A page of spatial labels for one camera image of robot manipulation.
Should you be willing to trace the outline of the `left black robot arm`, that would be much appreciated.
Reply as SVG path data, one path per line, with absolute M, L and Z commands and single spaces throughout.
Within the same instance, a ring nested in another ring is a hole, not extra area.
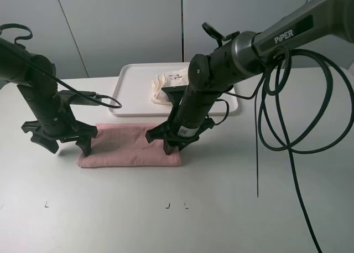
M 16 37 L 12 43 L 1 39 L 1 79 L 17 85 L 36 118 L 25 122 L 22 130 L 31 132 L 30 140 L 51 153 L 58 151 L 59 142 L 74 141 L 83 154 L 89 156 L 97 127 L 78 121 L 70 103 L 60 96 L 55 65 L 18 43 L 32 37 L 32 34 Z

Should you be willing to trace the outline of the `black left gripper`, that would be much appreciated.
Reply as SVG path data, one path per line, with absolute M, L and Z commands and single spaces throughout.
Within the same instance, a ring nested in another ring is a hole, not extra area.
M 56 153 L 59 145 L 56 141 L 77 138 L 76 145 L 85 157 L 91 153 L 91 140 L 97 136 L 96 126 L 76 120 L 71 110 L 36 109 L 33 111 L 36 121 L 27 121 L 21 128 L 33 135 L 31 142 L 38 144 L 51 153 Z

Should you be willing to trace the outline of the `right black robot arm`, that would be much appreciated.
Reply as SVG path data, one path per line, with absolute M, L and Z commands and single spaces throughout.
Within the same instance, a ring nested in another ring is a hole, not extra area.
M 162 140 L 166 154 L 174 147 L 184 149 L 214 127 L 208 114 L 234 84 L 262 74 L 263 93 L 277 95 L 288 79 L 294 55 L 308 56 L 322 67 L 327 105 L 333 89 L 330 70 L 336 65 L 303 45 L 329 34 L 353 42 L 353 0 L 311 0 L 260 33 L 235 32 L 224 37 L 207 23 L 203 29 L 217 41 L 217 48 L 192 58 L 188 85 L 164 88 L 173 104 L 170 115 L 145 134 L 148 142 Z

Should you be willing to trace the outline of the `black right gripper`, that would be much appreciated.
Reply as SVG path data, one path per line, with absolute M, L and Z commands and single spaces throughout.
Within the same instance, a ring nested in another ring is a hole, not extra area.
M 172 121 L 167 120 L 145 133 L 148 143 L 155 140 L 163 141 L 163 150 L 166 155 L 174 154 L 177 149 L 182 151 L 188 145 L 198 141 L 203 132 L 215 126 L 215 122 L 211 118 L 205 118 L 199 128 L 191 129 L 180 126 L 177 131 L 174 131 L 171 125 Z

